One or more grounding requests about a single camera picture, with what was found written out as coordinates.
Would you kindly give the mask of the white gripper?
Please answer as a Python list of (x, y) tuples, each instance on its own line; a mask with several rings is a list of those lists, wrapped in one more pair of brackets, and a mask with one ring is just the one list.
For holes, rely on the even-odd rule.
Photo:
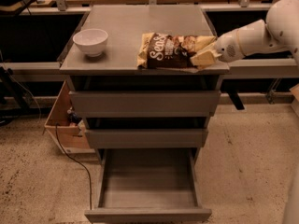
[(194, 66), (210, 66), (218, 58), (222, 62), (231, 63), (245, 57), (239, 46), (237, 29), (221, 35), (216, 42), (208, 44), (199, 51), (201, 52), (191, 57), (191, 63)]

